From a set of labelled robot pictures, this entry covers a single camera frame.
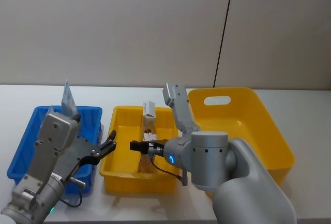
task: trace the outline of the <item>white table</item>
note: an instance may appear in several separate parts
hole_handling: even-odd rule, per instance
[[[71,87],[77,105],[103,109],[101,123],[107,135],[112,110],[118,105],[141,105],[151,100],[164,106],[161,88]],[[0,208],[10,200],[13,180],[6,176],[8,166],[29,118],[36,106],[59,105],[62,86],[0,85]],[[300,223],[331,223],[331,91],[257,90],[295,157],[296,165],[282,189],[292,201]],[[175,194],[109,195],[98,174],[92,193],[79,208],[59,202],[46,222],[131,222],[216,223],[212,203],[191,183],[177,183]]]

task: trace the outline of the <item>gray robot arm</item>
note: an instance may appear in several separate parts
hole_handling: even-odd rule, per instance
[[[183,185],[189,171],[198,189],[214,193],[213,209],[220,224],[297,223],[291,202],[244,140],[229,140],[225,132],[199,131],[183,85],[167,84],[163,96],[183,136],[167,141],[157,155],[183,170]]]
[[[72,120],[60,113],[46,115],[28,172],[12,192],[11,202],[1,211],[1,223],[8,221],[3,215],[17,224],[43,223],[68,182],[85,186],[73,177],[80,166],[96,165],[115,150],[115,132],[99,147],[77,137],[79,119]]]

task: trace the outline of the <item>yellow plastic tub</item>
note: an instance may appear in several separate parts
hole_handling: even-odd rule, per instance
[[[155,173],[138,173],[140,153],[130,151],[130,141],[140,139],[142,107],[115,107],[109,133],[116,130],[116,150],[101,161],[100,175],[108,192],[173,193],[177,178],[155,169]],[[178,136],[171,109],[156,108],[154,132],[158,140]],[[161,169],[178,174],[177,168],[155,156]]]
[[[206,105],[207,97],[228,96],[228,104]],[[256,93],[249,88],[202,88],[189,93],[201,130],[225,131],[248,142],[280,185],[294,165],[294,156]]]

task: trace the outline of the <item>bin handle hole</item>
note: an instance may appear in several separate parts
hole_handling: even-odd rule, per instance
[[[230,96],[208,96],[204,100],[204,103],[207,106],[227,105],[230,102],[231,102]]]

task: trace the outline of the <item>white wall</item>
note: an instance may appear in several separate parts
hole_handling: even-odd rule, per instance
[[[231,0],[216,86],[331,89],[331,0]]]
[[[0,83],[212,86],[228,0],[0,0]]]

